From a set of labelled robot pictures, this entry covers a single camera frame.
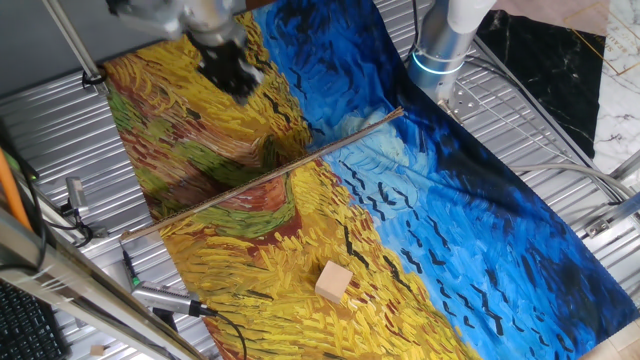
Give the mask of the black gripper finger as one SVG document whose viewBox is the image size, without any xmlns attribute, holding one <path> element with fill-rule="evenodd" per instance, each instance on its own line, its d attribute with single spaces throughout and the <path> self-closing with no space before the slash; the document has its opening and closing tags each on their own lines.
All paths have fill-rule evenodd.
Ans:
<svg viewBox="0 0 640 360">
<path fill-rule="evenodd" d="M 247 103 L 264 79 L 264 73 L 256 68 L 241 72 L 240 85 L 237 94 L 238 103 Z"/>
<path fill-rule="evenodd" d="M 219 84 L 219 89 L 228 94 L 238 105 L 246 104 L 246 87 L 244 85 L 231 82 L 222 82 Z"/>
</svg>

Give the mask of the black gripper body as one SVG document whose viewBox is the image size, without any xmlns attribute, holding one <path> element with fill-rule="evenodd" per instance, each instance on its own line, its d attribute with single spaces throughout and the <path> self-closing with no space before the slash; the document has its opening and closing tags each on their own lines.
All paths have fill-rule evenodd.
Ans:
<svg viewBox="0 0 640 360">
<path fill-rule="evenodd" d="M 247 38 L 207 45 L 192 37 L 192 45 L 201 55 L 198 71 L 219 89 L 222 82 L 240 84 L 241 72 L 256 68 L 246 57 Z"/>
</svg>

